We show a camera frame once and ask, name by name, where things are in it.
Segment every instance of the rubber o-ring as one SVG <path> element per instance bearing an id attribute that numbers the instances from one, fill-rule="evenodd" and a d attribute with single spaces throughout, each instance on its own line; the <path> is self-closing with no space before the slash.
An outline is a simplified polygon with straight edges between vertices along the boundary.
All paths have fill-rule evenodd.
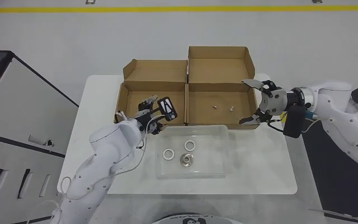
<path id="1" fill-rule="evenodd" d="M 167 151 L 171 151 L 172 152 L 172 156 L 171 157 L 166 157 L 166 152 Z M 170 148 L 167 148 L 166 150 L 164 150 L 164 152 L 163 152 L 163 158 L 165 159 L 165 160 L 172 160 L 173 158 L 174 158 L 174 151 L 173 150 L 171 150 Z"/>
<path id="2" fill-rule="evenodd" d="M 191 143 L 194 145 L 194 147 L 193 147 L 192 149 L 188 149 L 188 148 L 186 147 L 186 145 L 187 145 L 189 142 L 191 142 Z M 194 149 L 195 149 L 195 142 L 192 141 L 192 140 L 186 141 L 185 144 L 184 144 L 184 148 L 185 148 L 185 150 L 187 150 L 188 152 L 194 151 Z"/>

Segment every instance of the metal washer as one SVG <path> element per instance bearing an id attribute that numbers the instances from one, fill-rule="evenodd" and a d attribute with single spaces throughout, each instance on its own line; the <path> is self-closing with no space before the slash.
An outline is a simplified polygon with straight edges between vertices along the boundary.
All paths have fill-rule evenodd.
<path id="1" fill-rule="evenodd" d="M 193 155 L 190 153 L 184 153 L 183 155 L 181 155 L 180 157 L 180 164 L 182 166 L 188 167 L 191 166 L 192 162 L 193 162 Z"/>

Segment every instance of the open cardboard box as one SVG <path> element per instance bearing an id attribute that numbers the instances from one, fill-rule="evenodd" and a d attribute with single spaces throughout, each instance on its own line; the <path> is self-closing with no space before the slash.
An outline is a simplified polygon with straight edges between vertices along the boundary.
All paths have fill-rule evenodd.
<path id="1" fill-rule="evenodd" d="M 189 47 L 188 124 L 257 128 L 258 125 L 239 124 L 240 119 L 257 110 L 254 90 L 241 82 L 254 76 L 255 67 L 244 46 Z"/>
<path id="2" fill-rule="evenodd" d="M 157 95 L 158 99 L 168 96 L 178 117 L 163 124 L 184 125 L 186 123 L 186 60 L 136 60 L 123 68 L 124 82 L 121 84 L 116 111 L 135 117 L 138 104 Z"/>

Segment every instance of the clear plastic tray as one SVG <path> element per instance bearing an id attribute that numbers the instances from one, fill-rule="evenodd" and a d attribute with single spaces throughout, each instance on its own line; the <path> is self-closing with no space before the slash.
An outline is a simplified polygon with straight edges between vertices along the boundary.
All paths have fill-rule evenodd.
<path id="1" fill-rule="evenodd" d="M 156 140 L 156 176 L 159 179 L 224 178 L 228 160 L 228 128 L 224 125 L 168 127 Z M 192 152 L 184 148 L 192 140 L 196 147 Z M 166 149 L 174 151 L 172 160 L 165 160 Z M 184 167 L 180 157 L 193 155 L 191 166 Z"/>

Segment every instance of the cardboard box flap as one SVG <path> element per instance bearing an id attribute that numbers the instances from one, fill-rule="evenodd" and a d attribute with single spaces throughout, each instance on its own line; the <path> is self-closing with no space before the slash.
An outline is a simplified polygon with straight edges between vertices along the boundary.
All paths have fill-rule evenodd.
<path id="1" fill-rule="evenodd" d="M 126 81 L 186 82 L 186 60 L 136 60 L 123 68 Z"/>
<path id="2" fill-rule="evenodd" d="M 245 46 L 190 46 L 189 59 L 243 59 Z"/>
<path id="3" fill-rule="evenodd" d="M 254 76 L 245 46 L 189 47 L 189 83 L 241 83 Z"/>

